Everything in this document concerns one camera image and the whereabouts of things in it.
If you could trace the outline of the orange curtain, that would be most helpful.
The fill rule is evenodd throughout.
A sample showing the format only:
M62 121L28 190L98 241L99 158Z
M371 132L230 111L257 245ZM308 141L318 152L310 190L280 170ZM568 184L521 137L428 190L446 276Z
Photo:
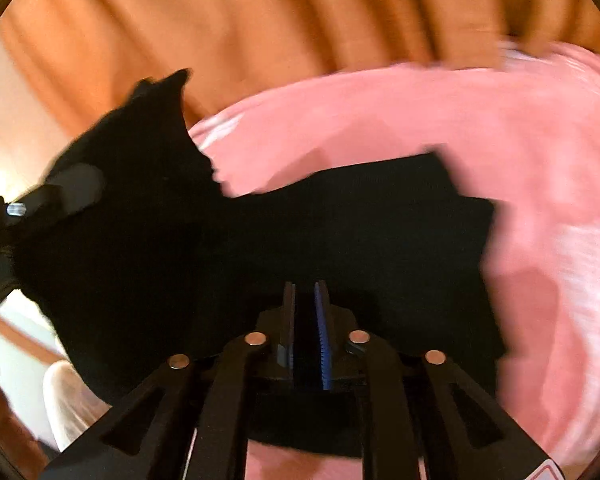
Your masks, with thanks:
M143 78L188 68L188 122L247 96L397 62L501 65L501 45L600 54L592 0L12 0L7 52L70 136Z

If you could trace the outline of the pink fleece blanket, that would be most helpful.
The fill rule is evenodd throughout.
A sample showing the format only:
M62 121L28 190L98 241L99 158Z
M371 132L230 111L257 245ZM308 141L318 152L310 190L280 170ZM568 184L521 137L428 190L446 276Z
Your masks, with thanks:
M600 56L508 51L501 70L401 64L244 99L189 131L234 195L437 148L498 203L486 277L501 397L569 479L600 479Z

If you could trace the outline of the black knit garment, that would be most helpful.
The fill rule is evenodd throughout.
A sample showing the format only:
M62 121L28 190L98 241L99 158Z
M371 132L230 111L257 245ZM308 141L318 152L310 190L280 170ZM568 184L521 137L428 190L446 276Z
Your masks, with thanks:
M480 260L493 205L461 196L434 153L324 170L226 196L181 109L185 72L140 82L50 168L100 170L100 200L20 242L22 292L52 322L82 380L116 404L169 356L206 358L297 287L304 385L248 408L253 440L360 455L350 396L320 376L313 287L403 362L448 354L488 393L504 342Z

